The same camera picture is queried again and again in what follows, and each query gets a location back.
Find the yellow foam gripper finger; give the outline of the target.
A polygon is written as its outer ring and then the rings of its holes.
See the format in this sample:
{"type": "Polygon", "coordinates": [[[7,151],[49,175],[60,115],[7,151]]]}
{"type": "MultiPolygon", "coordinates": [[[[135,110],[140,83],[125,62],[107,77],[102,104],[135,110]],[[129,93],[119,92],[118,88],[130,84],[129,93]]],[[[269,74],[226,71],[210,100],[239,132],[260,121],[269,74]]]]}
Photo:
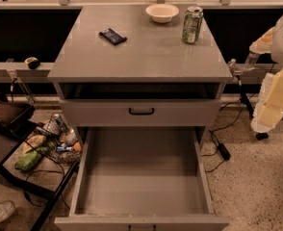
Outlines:
{"type": "Polygon", "coordinates": [[[283,118],[283,69],[276,74],[267,73],[260,88],[251,128],[267,133],[283,118]]]}

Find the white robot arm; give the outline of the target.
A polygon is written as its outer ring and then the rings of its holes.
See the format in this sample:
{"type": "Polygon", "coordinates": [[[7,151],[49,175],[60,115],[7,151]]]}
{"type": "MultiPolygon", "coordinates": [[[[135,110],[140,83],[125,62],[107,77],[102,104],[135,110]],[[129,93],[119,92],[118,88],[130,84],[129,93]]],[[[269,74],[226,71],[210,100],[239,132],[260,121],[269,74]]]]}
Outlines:
{"type": "Polygon", "coordinates": [[[270,53],[271,59],[281,66],[276,74],[266,74],[251,121],[255,132],[267,133],[283,118],[283,15],[274,27],[249,46],[249,50],[257,54],[270,53]]]}

